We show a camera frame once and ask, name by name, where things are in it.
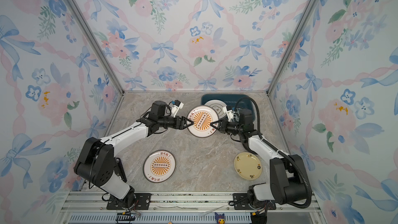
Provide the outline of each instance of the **toy figure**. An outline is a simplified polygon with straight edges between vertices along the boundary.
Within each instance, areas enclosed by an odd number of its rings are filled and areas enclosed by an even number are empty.
[[[216,221],[218,224],[224,224],[225,223],[225,214],[216,214]]]

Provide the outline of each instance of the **white plate with orange sunburst design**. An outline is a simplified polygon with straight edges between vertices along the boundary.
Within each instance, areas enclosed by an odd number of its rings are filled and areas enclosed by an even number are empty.
[[[193,125],[188,127],[188,131],[196,137],[206,138],[217,131],[216,128],[210,126],[210,123],[218,120],[218,114],[209,106],[195,107],[188,113],[187,118],[193,121]]]
[[[236,173],[247,180],[257,179],[263,171],[260,159],[250,152],[239,153],[235,157],[234,167]]]
[[[176,169],[176,159],[168,151],[160,150],[150,154],[144,162],[143,172],[148,181],[161,183],[169,179]]]

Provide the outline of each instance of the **robotic arm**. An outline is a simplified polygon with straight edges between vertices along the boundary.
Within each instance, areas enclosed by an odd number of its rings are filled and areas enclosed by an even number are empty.
[[[156,134],[160,127],[182,130],[193,122],[186,117],[177,116],[184,104],[172,102],[170,107],[163,101],[155,101],[151,111],[134,122],[131,126],[101,139],[89,138],[84,143],[77,159],[74,172],[116,197],[121,206],[126,209],[134,206],[136,199],[134,188],[126,183],[124,170],[115,156],[132,143],[141,138]]]
[[[80,156],[74,167],[74,172],[89,181],[89,183],[113,195],[120,206],[131,209],[136,203],[134,188],[126,183],[121,162],[115,156],[127,146],[158,133],[160,127],[183,130],[194,123],[186,117],[177,116],[183,103],[172,102],[170,107],[163,101],[155,101],[151,111],[146,112],[131,126],[101,139],[89,138],[85,142]],[[264,206],[267,200],[272,200],[280,205],[291,204],[298,208],[309,207],[312,191],[307,178],[302,158],[298,155],[289,155],[279,150],[266,140],[260,132],[260,123],[254,129],[252,112],[248,109],[239,111],[239,121],[232,122],[233,112],[231,106],[224,109],[227,118],[212,122],[210,125],[222,133],[238,135],[239,141],[247,151],[258,154],[265,161],[269,161],[270,183],[263,183],[249,187],[247,198],[251,206]],[[286,171],[293,173],[287,177]],[[295,201],[306,199],[306,203],[299,205]]]
[[[265,201],[271,200],[280,205],[309,207],[312,191],[302,158],[299,155],[289,155],[268,142],[260,132],[260,112],[256,102],[250,97],[244,98],[250,99],[256,107],[258,130],[254,129],[252,112],[248,109],[241,109],[238,114],[239,121],[232,122],[234,114],[231,106],[223,109],[227,113],[227,118],[212,122],[210,125],[222,133],[238,135],[239,141],[247,151],[258,154],[264,161],[269,161],[270,183],[250,186],[247,194],[249,204],[264,206]],[[286,172],[293,173],[293,176],[288,177]],[[304,204],[295,203],[304,199],[306,199]]]

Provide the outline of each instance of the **floral wallpaper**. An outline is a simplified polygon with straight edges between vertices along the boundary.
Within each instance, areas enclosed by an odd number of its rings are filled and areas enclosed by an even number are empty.
[[[307,4],[76,1],[124,89],[138,91],[267,89]]]
[[[64,0],[1,0],[0,222],[52,223],[119,94]]]
[[[398,0],[319,0],[271,100],[328,224],[398,223]]]

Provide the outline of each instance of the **marble countertop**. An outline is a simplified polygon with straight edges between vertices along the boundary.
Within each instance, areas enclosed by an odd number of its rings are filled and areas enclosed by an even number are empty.
[[[184,103],[180,116],[200,105],[205,93],[125,93],[110,133],[120,131],[135,122],[156,100]],[[261,132],[276,147],[285,149],[265,93],[247,93],[259,106]],[[143,174],[142,166],[152,152],[166,150],[176,159],[176,170],[165,182],[152,183]],[[169,129],[151,135],[127,147],[118,154],[127,176],[127,183],[136,191],[246,191],[250,185],[269,182],[269,165],[261,160],[263,171],[255,180],[241,178],[234,169],[234,158],[245,152],[240,142],[220,132],[208,138],[197,138],[187,129]]]

